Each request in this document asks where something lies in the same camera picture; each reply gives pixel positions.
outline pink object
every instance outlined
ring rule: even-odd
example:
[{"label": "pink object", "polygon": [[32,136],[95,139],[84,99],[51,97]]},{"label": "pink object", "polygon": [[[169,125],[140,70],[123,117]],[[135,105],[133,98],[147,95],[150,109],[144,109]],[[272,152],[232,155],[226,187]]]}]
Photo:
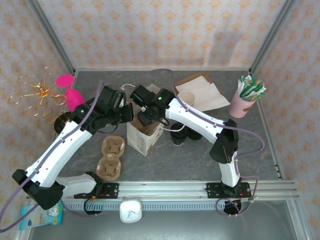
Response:
[{"label": "pink object", "polygon": [[85,103],[84,97],[77,90],[70,88],[70,85],[74,82],[74,76],[70,74],[62,75],[58,77],[55,81],[56,85],[59,87],[66,87],[65,97],[66,105],[71,110],[74,111],[76,106]]},{"label": "pink object", "polygon": [[228,112],[235,118],[243,118],[255,102],[243,100],[237,91],[232,98]]}]

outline white paper cup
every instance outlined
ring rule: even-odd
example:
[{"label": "white paper cup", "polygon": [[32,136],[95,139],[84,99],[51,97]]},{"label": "white paper cup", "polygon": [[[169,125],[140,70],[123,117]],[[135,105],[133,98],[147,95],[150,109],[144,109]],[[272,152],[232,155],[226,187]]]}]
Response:
[{"label": "white paper cup", "polygon": [[193,107],[195,105],[196,97],[189,91],[182,91],[178,94],[178,97],[184,101],[186,104]]}]

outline gray marble surface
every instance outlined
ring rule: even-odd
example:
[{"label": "gray marble surface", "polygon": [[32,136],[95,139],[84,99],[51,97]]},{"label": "gray marble surface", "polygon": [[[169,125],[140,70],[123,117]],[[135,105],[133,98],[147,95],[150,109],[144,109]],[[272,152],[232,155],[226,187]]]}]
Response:
[{"label": "gray marble surface", "polygon": [[[144,77],[144,71],[80,71],[77,76],[75,89],[80,91],[88,100],[93,98],[100,80],[105,84],[121,87],[123,84],[142,84],[145,87],[152,84],[160,88],[171,89],[171,75],[168,72],[154,72]],[[198,71],[175,71],[174,81],[181,80],[198,73]],[[237,80],[245,71],[206,71],[216,86],[230,102],[237,89]],[[133,88],[125,87],[127,96]],[[227,110],[228,107],[207,111],[206,114],[217,119],[227,121],[229,118],[236,121],[239,128],[248,129],[260,134],[265,140],[265,149],[257,154],[239,159],[239,170],[243,176],[257,175],[261,180],[278,179],[274,161],[267,142],[266,133],[260,117],[257,104],[247,115],[241,119],[233,118]],[[108,126],[102,129],[111,130]],[[127,139],[127,124],[119,125],[113,133]],[[86,171],[95,172],[97,163],[103,154],[101,146],[103,139],[108,134],[97,132],[85,144],[83,144],[60,172],[61,177],[81,175]],[[239,132],[238,153],[254,151],[261,146],[259,140],[247,133]],[[141,155],[130,146],[126,146],[121,157],[122,169],[118,180],[126,181],[220,181],[221,173],[218,163],[209,156],[212,144],[205,138],[192,141],[189,138],[180,145],[172,143],[168,131],[153,146],[147,156]]]}]

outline black cup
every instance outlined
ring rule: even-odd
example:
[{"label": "black cup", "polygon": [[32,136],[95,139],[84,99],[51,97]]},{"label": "black cup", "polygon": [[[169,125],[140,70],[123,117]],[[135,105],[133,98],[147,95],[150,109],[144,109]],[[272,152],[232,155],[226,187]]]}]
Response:
[{"label": "black cup", "polygon": [[202,135],[197,131],[189,128],[188,138],[190,138],[191,140],[200,140],[202,138]]},{"label": "black cup", "polygon": [[[179,130],[181,129],[183,126],[182,123],[180,122],[177,122],[175,124],[173,124],[170,129],[171,130]],[[171,139],[172,139],[172,142],[174,145],[181,145],[185,139],[187,138],[188,136],[188,133],[189,133],[189,130],[188,130],[188,127],[184,127],[183,129],[181,129],[180,131],[171,131],[170,132],[170,135],[171,135]]]}]

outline pink cup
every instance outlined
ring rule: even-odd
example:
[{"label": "pink cup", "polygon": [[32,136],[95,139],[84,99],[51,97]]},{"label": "pink cup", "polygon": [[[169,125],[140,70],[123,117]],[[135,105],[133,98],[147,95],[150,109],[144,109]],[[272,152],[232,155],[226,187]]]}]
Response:
[{"label": "pink cup", "polygon": [[228,112],[230,113],[231,116],[237,119],[243,118],[255,102],[256,102],[255,100],[254,101],[243,100],[239,96],[238,91],[236,91],[229,105]]}]

